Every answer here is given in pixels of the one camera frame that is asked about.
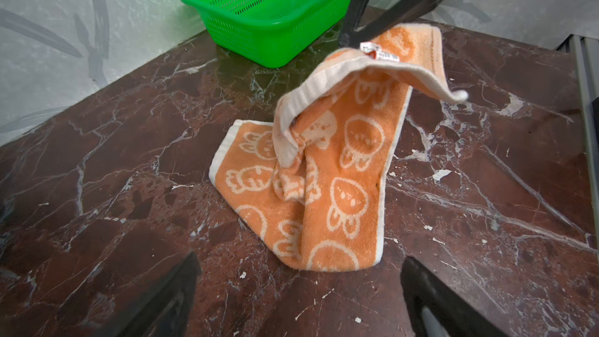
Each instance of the white tag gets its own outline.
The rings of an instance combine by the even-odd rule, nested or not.
[[[374,51],[374,59],[382,61],[394,61],[395,63],[400,62],[400,57],[397,55],[390,54],[385,51]]]
[[[374,42],[362,42],[360,43],[360,51],[369,54],[372,51],[380,51],[382,50],[380,46]]]

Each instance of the basket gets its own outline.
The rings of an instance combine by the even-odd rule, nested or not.
[[[218,45],[269,68],[287,64],[344,17],[350,0],[181,0]]]

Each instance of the marble table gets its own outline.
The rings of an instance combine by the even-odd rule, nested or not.
[[[227,128],[271,121],[339,26],[281,69],[204,32],[0,148],[2,325],[88,336],[193,251],[188,336],[410,336],[408,255],[509,335],[599,335],[573,56],[440,27],[449,86],[470,101],[413,94],[377,266],[282,265],[208,180]]]

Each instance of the basket rim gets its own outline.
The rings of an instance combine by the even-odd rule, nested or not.
[[[316,7],[319,7],[321,3],[327,1],[328,0],[309,0],[308,2],[304,3],[301,7],[289,13],[288,15],[276,19],[265,20],[239,16],[235,13],[219,8],[213,4],[209,4],[204,0],[181,0],[181,2],[183,2],[184,4],[196,7],[199,11],[205,11],[212,15],[218,15],[219,17],[225,18],[234,23],[255,29],[274,29],[291,26],[299,20],[301,20],[303,17],[305,17],[305,15],[309,11]]]

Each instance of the towel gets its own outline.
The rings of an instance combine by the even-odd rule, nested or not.
[[[447,87],[438,28],[403,24],[360,50],[339,49],[281,97],[274,123],[235,121],[210,180],[288,266],[373,266],[383,253],[385,179],[412,87],[450,103],[468,98]]]

